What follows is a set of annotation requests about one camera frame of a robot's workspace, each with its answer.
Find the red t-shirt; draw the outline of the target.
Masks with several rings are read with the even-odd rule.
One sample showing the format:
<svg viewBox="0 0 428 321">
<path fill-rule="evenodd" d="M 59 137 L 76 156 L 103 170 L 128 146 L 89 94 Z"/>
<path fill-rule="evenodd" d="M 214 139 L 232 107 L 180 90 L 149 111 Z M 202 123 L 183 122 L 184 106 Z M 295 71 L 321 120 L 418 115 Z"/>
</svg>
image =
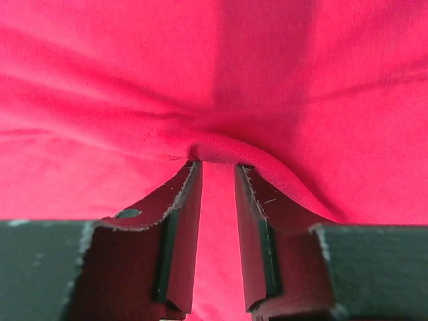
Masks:
<svg viewBox="0 0 428 321">
<path fill-rule="evenodd" d="M 426 1 L 2 1 L 1 216 L 97 219 L 203 161 L 192 320 L 245 320 L 233 167 L 427 223 Z"/>
</svg>

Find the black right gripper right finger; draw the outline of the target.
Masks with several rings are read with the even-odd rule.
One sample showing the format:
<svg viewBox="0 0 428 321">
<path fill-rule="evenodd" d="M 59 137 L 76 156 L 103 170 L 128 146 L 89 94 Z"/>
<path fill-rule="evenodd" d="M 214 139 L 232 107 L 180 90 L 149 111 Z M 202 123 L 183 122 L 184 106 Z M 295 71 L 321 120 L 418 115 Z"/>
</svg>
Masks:
<svg viewBox="0 0 428 321">
<path fill-rule="evenodd" d="M 343 225 L 235 168 L 245 308 L 253 320 L 426 320 L 427 228 Z"/>
</svg>

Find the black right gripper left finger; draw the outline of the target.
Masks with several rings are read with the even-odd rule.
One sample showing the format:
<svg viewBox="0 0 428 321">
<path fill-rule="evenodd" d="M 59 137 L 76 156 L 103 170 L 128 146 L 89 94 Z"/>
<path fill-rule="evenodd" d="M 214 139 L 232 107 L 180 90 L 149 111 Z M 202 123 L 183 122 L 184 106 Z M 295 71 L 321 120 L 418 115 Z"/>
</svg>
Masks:
<svg viewBox="0 0 428 321">
<path fill-rule="evenodd" d="M 186 163 L 99 220 L 1 222 L 2 320 L 183 320 L 191 312 L 203 169 Z"/>
</svg>

